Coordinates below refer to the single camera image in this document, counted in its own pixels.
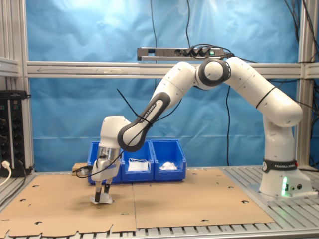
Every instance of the green light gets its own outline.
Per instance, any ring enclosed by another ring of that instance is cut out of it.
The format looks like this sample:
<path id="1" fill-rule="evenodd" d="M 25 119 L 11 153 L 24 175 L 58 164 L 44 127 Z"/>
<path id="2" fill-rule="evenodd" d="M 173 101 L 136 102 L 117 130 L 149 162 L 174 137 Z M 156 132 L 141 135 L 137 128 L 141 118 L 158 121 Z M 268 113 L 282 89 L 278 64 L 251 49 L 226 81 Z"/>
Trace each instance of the green light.
<path id="1" fill-rule="evenodd" d="M 284 177 L 283 186 L 282 186 L 282 190 L 281 190 L 281 196 L 284 196 L 286 193 L 286 184 L 287 184 L 287 177 Z"/>

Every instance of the power strip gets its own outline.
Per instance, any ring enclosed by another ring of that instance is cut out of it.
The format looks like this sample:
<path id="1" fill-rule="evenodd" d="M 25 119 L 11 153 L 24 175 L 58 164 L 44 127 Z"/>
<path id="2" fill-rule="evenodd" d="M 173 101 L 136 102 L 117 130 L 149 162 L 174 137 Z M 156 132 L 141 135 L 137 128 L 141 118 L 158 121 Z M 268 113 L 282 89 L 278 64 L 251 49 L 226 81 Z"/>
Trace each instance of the power strip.
<path id="1" fill-rule="evenodd" d="M 23 177 L 24 171 L 18 161 L 25 165 L 22 101 L 25 91 L 0 91 L 0 163 L 9 161 L 12 177 Z M 32 168 L 26 168 L 30 174 Z M 0 169 L 0 176 L 7 177 L 8 171 Z"/>

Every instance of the cardboard sheet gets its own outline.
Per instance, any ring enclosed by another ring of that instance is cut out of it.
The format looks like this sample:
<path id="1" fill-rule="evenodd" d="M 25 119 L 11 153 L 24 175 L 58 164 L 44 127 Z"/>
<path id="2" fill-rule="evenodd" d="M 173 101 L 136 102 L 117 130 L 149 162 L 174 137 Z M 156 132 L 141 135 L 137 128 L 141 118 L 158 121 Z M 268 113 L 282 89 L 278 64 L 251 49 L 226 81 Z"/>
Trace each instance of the cardboard sheet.
<path id="1" fill-rule="evenodd" d="M 90 202 L 95 186 L 86 179 L 70 175 L 37 176 L 0 213 L 0 238 L 74 235 L 77 231 L 135 231 L 134 197 L 131 184 L 112 185 L 110 194 L 116 202 L 95 205 Z"/>
<path id="2" fill-rule="evenodd" d="M 134 184 L 137 228 L 270 223 L 219 169 L 187 170 L 184 182 Z"/>

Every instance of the white object in bin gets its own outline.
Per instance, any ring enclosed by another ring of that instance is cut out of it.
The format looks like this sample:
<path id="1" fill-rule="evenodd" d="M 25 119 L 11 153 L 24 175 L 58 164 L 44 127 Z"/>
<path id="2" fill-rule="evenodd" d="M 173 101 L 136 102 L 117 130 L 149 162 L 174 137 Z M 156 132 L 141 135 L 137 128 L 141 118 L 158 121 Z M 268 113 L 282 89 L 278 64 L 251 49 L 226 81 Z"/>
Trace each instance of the white object in bin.
<path id="1" fill-rule="evenodd" d="M 174 163 L 166 162 L 163 166 L 159 167 L 160 170 L 177 170 Z"/>
<path id="2" fill-rule="evenodd" d="M 128 171 L 148 171 L 149 162 L 146 159 L 129 158 Z"/>

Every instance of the wooden block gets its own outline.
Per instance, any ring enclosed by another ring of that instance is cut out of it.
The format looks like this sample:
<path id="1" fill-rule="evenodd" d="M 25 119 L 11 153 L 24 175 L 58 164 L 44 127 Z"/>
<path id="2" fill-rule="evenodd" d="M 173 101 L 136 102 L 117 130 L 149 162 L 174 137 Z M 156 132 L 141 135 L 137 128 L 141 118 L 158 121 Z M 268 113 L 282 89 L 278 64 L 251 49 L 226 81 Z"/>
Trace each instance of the wooden block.
<path id="1" fill-rule="evenodd" d="M 75 176 L 75 170 L 77 170 L 77 169 L 79 169 L 81 167 L 87 166 L 87 165 L 88 165 L 87 163 L 76 163 L 76 164 L 74 164 L 74 166 L 72 167 L 72 176 Z"/>

